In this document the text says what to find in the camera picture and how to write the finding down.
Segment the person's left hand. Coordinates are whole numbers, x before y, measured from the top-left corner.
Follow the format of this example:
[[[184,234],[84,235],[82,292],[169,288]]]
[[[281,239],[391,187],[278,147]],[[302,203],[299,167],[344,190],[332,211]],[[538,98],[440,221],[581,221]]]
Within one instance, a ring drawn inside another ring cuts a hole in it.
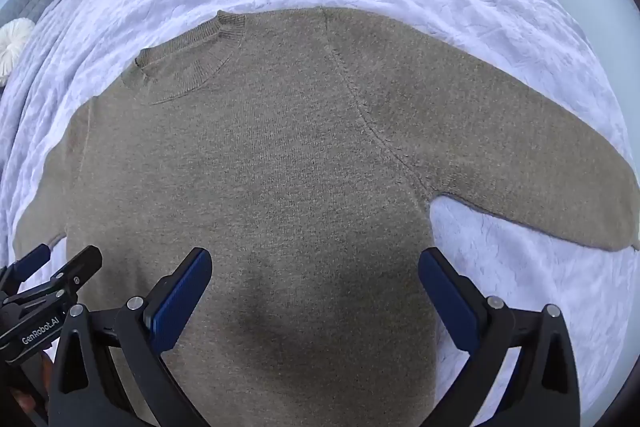
[[[10,392],[23,415],[35,426],[49,425],[49,387],[52,373],[53,362],[44,351],[10,367]]]

